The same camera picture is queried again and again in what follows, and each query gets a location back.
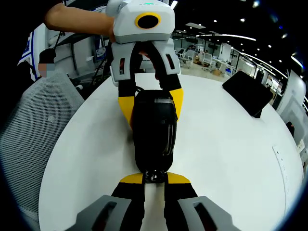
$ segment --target white robot head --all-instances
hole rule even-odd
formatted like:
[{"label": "white robot head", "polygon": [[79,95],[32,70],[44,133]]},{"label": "white robot head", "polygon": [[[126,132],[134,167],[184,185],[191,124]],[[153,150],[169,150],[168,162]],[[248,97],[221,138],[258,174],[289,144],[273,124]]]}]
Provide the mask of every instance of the white robot head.
[{"label": "white robot head", "polygon": [[109,0],[106,13],[115,17],[115,40],[120,44],[166,41],[175,28],[173,9],[157,0]]}]

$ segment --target office floor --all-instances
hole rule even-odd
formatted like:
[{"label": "office floor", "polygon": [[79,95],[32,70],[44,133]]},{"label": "office floor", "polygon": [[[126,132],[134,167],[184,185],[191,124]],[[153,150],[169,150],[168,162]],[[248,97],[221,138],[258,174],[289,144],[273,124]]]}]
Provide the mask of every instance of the office floor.
[{"label": "office floor", "polygon": [[181,67],[181,73],[183,75],[190,75],[190,76],[198,76],[203,78],[209,78],[220,82],[227,81],[230,77],[228,75],[220,74],[220,76],[216,76],[209,71],[202,70],[202,66],[198,64],[191,64],[190,68],[186,66]]}]

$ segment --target robotic arm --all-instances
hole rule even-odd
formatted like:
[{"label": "robotic arm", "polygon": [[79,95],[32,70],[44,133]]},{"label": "robotic arm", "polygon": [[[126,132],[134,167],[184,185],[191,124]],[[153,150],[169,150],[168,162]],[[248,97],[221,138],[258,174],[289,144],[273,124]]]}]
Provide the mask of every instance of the robotic arm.
[{"label": "robotic arm", "polygon": [[[69,230],[140,230],[145,184],[164,183],[169,231],[238,231],[230,214],[207,197],[198,197],[188,179],[167,172],[183,100],[179,61],[170,39],[174,11],[157,0],[109,0],[106,13],[115,17],[110,70],[120,107],[133,130],[141,173],[123,178],[111,196],[104,195],[81,211]],[[140,51],[151,58],[162,90],[141,90],[135,96],[134,70],[141,64]]]}]

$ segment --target ceiling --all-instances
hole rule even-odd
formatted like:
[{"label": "ceiling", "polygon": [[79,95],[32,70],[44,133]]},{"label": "ceiling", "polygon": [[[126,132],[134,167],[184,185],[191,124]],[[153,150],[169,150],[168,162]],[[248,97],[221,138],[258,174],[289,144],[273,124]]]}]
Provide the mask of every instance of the ceiling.
[{"label": "ceiling", "polygon": [[[296,59],[305,65],[306,59],[301,51],[306,48],[304,47],[306,42],[300,36],[303,25],[299,23],[298,17],[294,19],[289,13],[296,9],[295,12],[300,14],[299,6],[295,4],[298,1],[292,1],[293,5],[288,1],[288,5],[285,6],[280,1],[271,1],[271,4],[259,1],[259,6],[255,8],[253,8],[253,2],[253,0],[178,0],[174,8],[175,30],[186,30],[185,35],[200,35],[200,39],[211,39],[217,44],[229,41],[230,45],[241,52],[252,56],[256,54],[258,59],[267,63],[271,61],[270,64],[284,74],[287,69],[293,69],[298,75],[304,76],[304,79],[308,78],[305,77],[302,68],[291,59],[292,54],[296,52]],[[187,23],[201,24],[205,28],[190,29],[186,26]],[[202,33],[212,34],[210,31],[246,36],[256,41],[234,37],[202,36]]]}]

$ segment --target black object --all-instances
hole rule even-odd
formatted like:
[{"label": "black object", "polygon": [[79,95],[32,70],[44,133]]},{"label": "black object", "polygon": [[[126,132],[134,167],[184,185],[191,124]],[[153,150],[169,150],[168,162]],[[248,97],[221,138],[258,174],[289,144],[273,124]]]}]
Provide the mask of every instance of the black object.
[{"label": "black object", "polygon": [[160,181],[160,173],[172,165],[177,120],[168,91],[141,90],[136,96],[132,113],[135,160],[149,181]]},{"label": "black object", "polygon": [[48,48],[39,54],[39,64],[54,64],[56,52],[54,49]]},{"label": "black object", "polygon": [[138,20],[138,26],[141,27],[142,29],[150,29],[159,23],[158,18],[153,16],[153,15],[146,15],[143,16]]},{"label": "black object", "polygon": [[273,97],[269,89],[242,71],[233,75],[222,87],[255,118],[260,118],[263,107]]},{"label": "black object", "polygon": [[289,121],[288,123],[286,123],[286,126],[289,129],[291,135],[294,137],[294,130],[295,130],[295,128],[294,128],[293,124]]}]

